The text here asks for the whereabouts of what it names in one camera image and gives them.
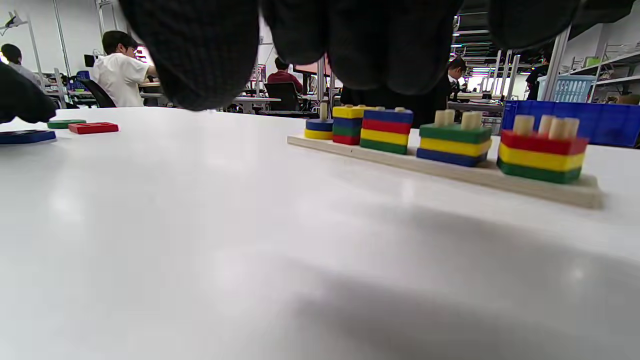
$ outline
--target dark hair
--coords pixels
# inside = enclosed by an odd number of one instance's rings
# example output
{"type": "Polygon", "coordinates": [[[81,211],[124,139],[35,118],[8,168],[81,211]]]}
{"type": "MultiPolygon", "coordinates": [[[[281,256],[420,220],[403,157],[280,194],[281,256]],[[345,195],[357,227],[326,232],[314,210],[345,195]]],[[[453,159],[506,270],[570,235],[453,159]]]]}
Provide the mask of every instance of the dark hair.
{"type": "Polygon", "coordinates": [[[122,45],[127,49],[130,47],[138,47],[138,43],[133,37],[124,31],[111,30],[102,35],[102,48],[107,55],[115,53],[118,45],[122,45]]]}
{"type": "Polygon", "coordinates": [[[281,58],[276,58],[276,68],[278,70],[287,70],[289,68],[289,64],[284,62],[281,58]]]}
{"type": "Polygon", "coordinates": [[[451,70],[451,69],[460,69],[462,70],[462,73],[464,73],[467,71],[467,63],[463,58],[457,57],[449,62],[449,65],[447,66],[447,70],[451,70]]]}
{"type": "Polygon", "coordinates": [[[2,48],[0,49],[0,51],[2,51],[2,55],[4,55],[4,57],[7,60],[9,60],[10,63],[14,63],[16,65],[20,63],[18,59],[22,57],[22,53],[20,52],[20,49],[16,45],[13,45],[13,44],[2,45],[2,48]]]}

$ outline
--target red shirt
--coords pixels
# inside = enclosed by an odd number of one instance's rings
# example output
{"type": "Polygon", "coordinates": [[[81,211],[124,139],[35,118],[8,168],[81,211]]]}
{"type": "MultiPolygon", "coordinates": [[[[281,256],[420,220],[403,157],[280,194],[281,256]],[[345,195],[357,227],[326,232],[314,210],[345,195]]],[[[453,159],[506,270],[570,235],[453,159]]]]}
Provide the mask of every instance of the red shirt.
{"type": "Polygon", "coordinates": [[[278,70],[273,74],[269,75],[267,78],[267,83],[269,84],[277,84],[277,83],[293,83],[296,86],[296,91],[302,92],[302,84],[298,81],[298,79],[285,70],[278,70]]]}

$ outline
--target red square block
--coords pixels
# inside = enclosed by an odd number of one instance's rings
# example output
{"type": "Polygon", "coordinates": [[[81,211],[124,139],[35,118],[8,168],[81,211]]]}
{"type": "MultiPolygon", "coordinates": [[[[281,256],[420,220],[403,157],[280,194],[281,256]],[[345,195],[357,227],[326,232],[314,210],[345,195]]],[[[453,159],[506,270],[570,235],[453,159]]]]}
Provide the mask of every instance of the red square block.
{"type": "Polygon", "coordinates": [[[364,119],[362,121],[362,128],[376,131],[384,131],[386,133],[396,133],[408,135],[411,132],[411,124],[407,124],[404,122],[391,122],[391,121],[380,121],[380,120],[371,120],[364,119]]]}
{"type": "Polygon", "coordinates": [[[333,142],[343,143],[344,145],[360,145],[360,137],[334,135],[333,142]]]}
{"type": "Polygon", "coordinates": [[[114,133],[119,128],[110,122],[88,122],[86,124],[70,124],[69,130],[76,134],[114,133]]]}
{"type": "Polygon", "coordinates": [[[502,130],[500,142],[511,149],[535,152],[546,152],[558,155],[578,155],[586,151],[589,139],[550,140],[534,133],[531,136],[520,136],[510,130],[502,130]]]}

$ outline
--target blue block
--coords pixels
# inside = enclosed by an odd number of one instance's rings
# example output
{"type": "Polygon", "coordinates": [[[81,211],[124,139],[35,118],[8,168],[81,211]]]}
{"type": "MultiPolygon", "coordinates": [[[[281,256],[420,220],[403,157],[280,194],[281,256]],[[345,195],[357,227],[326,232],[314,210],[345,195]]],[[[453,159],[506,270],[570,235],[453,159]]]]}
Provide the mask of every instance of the blue block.
{"type": "Polygon", "coordinates": [[[333,125],[336,125],[337,127],[346,127],[348,129],[361,129],[362,119],[343,119],[341,117],[334,117],[333,125]]]}
{"type": "Polygon", "coordinates": [[[402,112],[396,110],[365,110],[364,118],[369,120],[411,124],[413,123],[413,112],[411,110],[404,110],[402,112]]]}
{"type": "Polygon", "coordinates": [[[320,119],[307,120],[307,130],[333,131],[333,120],[322,121],[320,119]]]}
{"type": "Polygon", "coordinates": [[[479,163],[486,161],[486,153],[476,158],[472,158],[470,156],[451,154],[450,152],[433,151],[421,148],[418,148],[416,156],[421,159],[441,161],[443,163],[461,165],[464,167],[475,167],[479,163]]]}
{"type": "Polygon", "coordinates": [[[0,132],[0,144],[34,143],[56,138],[54,131],[47,130],[24,130],[24,131],[4,131],[0,132]]]}

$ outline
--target light blue basket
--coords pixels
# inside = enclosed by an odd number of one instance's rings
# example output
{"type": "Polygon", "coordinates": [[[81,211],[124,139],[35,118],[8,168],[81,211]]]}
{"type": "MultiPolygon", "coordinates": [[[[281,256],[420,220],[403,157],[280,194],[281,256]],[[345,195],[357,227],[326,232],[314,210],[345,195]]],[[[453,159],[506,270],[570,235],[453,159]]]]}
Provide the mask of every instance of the light blue basket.
{"type": "MultiPolygon", "coordinates": [[[[538,78],[540,87],[538,90],[538,100],[542,100],[545,92],[547,77],[538,78]]],[[[587,102],[591,86],[596,81],[591,75],[559,75],[556,83],[556,94],[551,101],[557,102],[587,102]]]]}

